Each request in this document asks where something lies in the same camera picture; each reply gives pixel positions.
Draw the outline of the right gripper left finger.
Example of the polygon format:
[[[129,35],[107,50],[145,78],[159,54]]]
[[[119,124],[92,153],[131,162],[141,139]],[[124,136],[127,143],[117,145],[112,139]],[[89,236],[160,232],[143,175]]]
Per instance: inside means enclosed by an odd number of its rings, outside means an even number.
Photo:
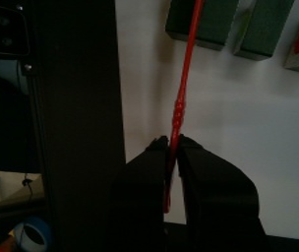
[[[109,252],[166,252],[164,179],[168,138],[155,139],[112,185]]]

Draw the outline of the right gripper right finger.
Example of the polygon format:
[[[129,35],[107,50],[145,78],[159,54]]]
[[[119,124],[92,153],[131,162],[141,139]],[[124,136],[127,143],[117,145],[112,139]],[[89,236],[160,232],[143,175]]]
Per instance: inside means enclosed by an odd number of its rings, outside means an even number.
[[[178,151],[190,252],[270,252],[258,188],[244,172],[180,136]]]

